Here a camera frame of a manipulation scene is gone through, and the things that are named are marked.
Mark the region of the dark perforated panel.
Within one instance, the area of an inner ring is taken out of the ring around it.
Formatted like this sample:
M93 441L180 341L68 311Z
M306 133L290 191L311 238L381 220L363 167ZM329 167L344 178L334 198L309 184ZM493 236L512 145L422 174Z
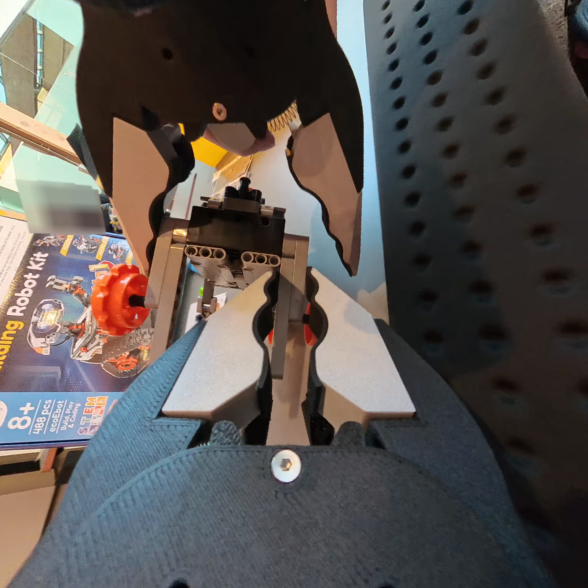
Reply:
M540 1L364 1L389 315L587 587L587 97Z

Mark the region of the yellow plastic bin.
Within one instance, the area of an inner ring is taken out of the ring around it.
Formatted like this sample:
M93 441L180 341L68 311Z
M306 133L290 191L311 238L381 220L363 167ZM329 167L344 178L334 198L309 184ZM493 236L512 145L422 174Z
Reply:
M249 162L254 155L239 156L238 154L228 151L226 148L217 145L216 143L207 140L203 136L190 143L194 153L195 160L213 167L217 172L222 172L234 164Z

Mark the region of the blue robot kit box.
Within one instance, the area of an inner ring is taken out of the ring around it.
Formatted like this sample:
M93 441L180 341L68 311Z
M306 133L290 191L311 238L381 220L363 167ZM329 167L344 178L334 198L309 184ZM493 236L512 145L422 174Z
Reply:
M92 314L123 263L121 237L32 234L1 211L1 450L88 442L148 366L153 314L120 336Z

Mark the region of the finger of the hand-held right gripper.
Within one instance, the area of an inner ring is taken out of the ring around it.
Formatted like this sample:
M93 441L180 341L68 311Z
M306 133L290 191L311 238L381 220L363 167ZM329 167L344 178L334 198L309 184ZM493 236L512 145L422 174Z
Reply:
M297 185L320 204L325 231L349 276L359 269L362 189L352 179L330 114L309 125L292 123L286 147Z
M191 145L179 124L144 130L113 119L112 202L139 270L148 275L160 217L154 212L179 181L174 164L193 164Z

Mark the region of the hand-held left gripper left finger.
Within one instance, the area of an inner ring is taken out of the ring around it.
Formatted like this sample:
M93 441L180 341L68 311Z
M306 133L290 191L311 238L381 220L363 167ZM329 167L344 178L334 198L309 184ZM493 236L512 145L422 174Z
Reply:
M245 428L268 421L272 377L266 338L273 329L278 279L265 272L202 326L162 411L167 417Z

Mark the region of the grey toy robot model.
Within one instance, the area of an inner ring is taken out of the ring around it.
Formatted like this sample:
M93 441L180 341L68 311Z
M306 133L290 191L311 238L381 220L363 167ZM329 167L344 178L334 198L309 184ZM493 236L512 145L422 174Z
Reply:
M185 256L203 278L195 324L245 290L265 272L277 275L273 329L266 338L272 377L268 421L240 428L252 445L310 445L303 411L308 380L305 295L309 238L285 232L285 210L264 205L259 190L241 178L221 198L194 207Z

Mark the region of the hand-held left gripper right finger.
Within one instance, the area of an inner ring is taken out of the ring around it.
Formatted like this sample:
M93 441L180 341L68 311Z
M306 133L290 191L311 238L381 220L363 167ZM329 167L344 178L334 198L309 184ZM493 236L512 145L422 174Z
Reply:
M308 430L366 430L416 413L376 320L315 268L306 271Z

